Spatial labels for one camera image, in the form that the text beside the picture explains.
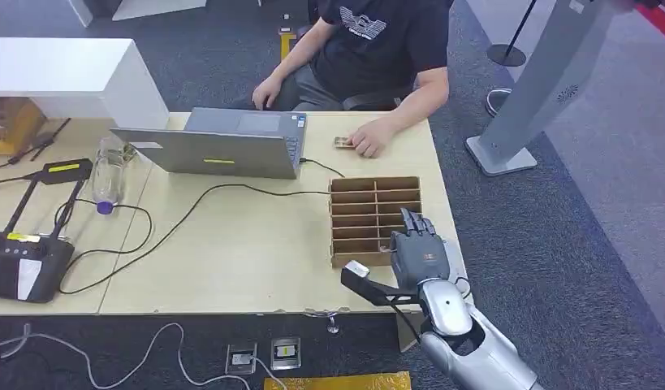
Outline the person's left hand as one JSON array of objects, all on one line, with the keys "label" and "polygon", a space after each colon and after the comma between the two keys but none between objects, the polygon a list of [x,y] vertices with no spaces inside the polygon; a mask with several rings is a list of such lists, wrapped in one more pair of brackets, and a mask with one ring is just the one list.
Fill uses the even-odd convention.
[{"label": "person's left hand", "polygon": [[360,126],[348,138],[347,144],[363,158],[376,158],[397,132],[397,127],[389,119],[380,118]]}]

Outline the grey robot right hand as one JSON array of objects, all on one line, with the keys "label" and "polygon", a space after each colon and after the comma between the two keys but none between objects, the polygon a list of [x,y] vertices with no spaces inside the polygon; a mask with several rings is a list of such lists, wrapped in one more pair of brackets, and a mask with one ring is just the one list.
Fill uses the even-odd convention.
[{"label": "grey robot right hand", "polygon": [[391,233],[391,267],[399,288],[416,290],[426,280],[448,280],[451,268],[442,237],[432,222],[401,208],[405,231]]}]

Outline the person's right hand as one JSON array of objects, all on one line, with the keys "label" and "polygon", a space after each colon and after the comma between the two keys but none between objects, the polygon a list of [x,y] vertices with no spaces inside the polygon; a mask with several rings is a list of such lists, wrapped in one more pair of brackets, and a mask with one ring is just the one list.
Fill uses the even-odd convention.
[{"label": "person's right hand", "polygon": [[252,94],[252,103],[257,110],[270,109],[282,88],[283,78],[270,75],[264,79]]}]

